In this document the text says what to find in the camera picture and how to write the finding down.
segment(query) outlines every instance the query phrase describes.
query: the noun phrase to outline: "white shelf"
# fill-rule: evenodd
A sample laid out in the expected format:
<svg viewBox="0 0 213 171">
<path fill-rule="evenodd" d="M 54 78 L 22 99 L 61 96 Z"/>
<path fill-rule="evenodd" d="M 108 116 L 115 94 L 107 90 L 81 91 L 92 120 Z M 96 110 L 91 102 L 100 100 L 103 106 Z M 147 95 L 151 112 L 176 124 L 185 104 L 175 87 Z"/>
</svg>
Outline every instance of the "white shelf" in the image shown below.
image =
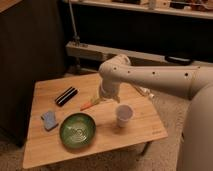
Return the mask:
<svg viewBox="0 0 213 171">
<path fill-rule="evenodd" d="M 110 2 L 109 0 L 101 0 L 101 1 L 71 0 L 71 2 L 73 4 L 123 9 L 123 10 L 130 10 L 130 11 L 141 11 L 141 12 L 168 14 L 168 15 L 176 15 L 176 16 L 184 16 L 184 17 L 213 19 L 213 12 L 199 12 L 199 11 L 180 10 L 180 9 L 173 9 L 173 8 L 155 8 L 154 10 L 151 10 L 151 9 L 148 9 L 147 5 L 115 3 L 115 2 Z"/>
</svg>

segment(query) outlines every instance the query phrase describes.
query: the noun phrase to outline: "table leg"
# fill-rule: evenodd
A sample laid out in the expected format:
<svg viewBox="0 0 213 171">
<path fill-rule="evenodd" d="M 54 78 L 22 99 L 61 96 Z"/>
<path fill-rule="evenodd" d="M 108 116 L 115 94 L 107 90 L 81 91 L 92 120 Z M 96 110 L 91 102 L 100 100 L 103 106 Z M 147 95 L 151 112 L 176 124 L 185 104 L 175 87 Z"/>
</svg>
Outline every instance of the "table leg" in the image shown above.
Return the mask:
<svg viewBox="0 0 213 171">
<path fill-rule="evenodd" d="M 151 143 L 152 143 L 152 141 L 146 142 L 146 144 L 145 144 L 145 146 L 144 146 L 144 148 L 143 148 L 143 150 L 141 152 L 142 156 L 144 156 L 146 154 L 146 152 L 147 152 L 148 148 L 150 147 Z"/>
</svg>

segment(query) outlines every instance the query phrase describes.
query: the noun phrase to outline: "shelf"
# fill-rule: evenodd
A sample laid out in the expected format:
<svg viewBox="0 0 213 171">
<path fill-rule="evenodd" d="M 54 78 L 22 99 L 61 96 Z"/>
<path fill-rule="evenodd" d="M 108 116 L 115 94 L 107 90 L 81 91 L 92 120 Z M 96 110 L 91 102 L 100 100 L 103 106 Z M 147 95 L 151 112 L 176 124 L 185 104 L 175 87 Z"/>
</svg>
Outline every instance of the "shelf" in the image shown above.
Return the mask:
<svg viewBox="0 0 213 171">
<path fill-rule="evenodd" d="M 99 7 L 123 9 L 123 10 L 130 10 L 130 11 L 141 11 L 141 12 L 149 12 L 149 13 L 211 19 L 211 20 L 213 19 L 213 12 L 192 11 L 187 9 L 186 10 L 174 9 L 169 7 L 168 3 L 170 1 L 165 1 L 165 0 L 157 0 L 155 9 L 148 8 L 148 5 L 147 5 L 148 1 L 146 4 L 140 4 L 140 5 L 127 4 L 127 3 L 115 3 L 115 2 L 111 2 L 110 0 L 71 0 L 71 2 L 73 4 L 99 6 Z M 163 7 L 162 5 L 163 2 L 167 3 L 165 7 Z"/>
</svg>

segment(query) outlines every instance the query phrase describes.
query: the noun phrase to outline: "orange object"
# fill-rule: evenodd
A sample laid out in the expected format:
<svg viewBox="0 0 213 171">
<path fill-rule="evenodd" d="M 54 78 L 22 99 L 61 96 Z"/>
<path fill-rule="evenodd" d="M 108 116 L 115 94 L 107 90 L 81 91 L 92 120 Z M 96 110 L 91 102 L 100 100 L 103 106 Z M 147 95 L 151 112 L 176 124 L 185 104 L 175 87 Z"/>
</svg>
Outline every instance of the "orange object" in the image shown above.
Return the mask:
<svg viewBox="0 0 213 171">
<path fill-rule="evenodd" d="M 82 111 L 82 110 L 88 109 L 92 106 L 93 106 L 93 104 L 91 103 L 91 101 L 89 101 L 89 102 L 83 104 L 83 106 L 81 106 L 80 110 Z"/>
<path fill-rule="evenodd" d="M 93 97 L 90 99 L 90 101 L 86 102 L 85 104 L 83 104 L 83 106 L 81 106 L 80 110 L 85 110 L 88 109 L 96 104 L 98 104 L 101 101 L 101 98 L 99 97 L 98 94 L 93 95 Z"/>
</svg>

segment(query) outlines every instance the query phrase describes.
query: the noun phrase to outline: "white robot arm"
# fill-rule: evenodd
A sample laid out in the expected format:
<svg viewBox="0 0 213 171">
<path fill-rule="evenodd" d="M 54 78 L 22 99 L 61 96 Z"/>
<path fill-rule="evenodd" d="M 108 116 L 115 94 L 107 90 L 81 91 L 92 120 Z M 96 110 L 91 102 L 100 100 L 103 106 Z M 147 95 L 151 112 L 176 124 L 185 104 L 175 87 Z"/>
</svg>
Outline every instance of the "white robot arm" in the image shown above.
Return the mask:
<svg viewBox="0 0 213 171">
<path fill-rule="evenodd" d="M 213 82 L 212 67 L 133 67 L 126 55 L 104 62 L 99 73 L 103 78 L 100 95 L 116 98 L 119 85 L 127 82 L 192 99 L 205 85 Z"/>
<path fill-rule="evenodd" d="M 198 66 L 133 67 L 126 55 L 104 62 L 99 95 L 119 100 L 119 86 L 127 82 L 192 99 L 177 170 L 213 170 L 213 68 Z"/>
</svg>

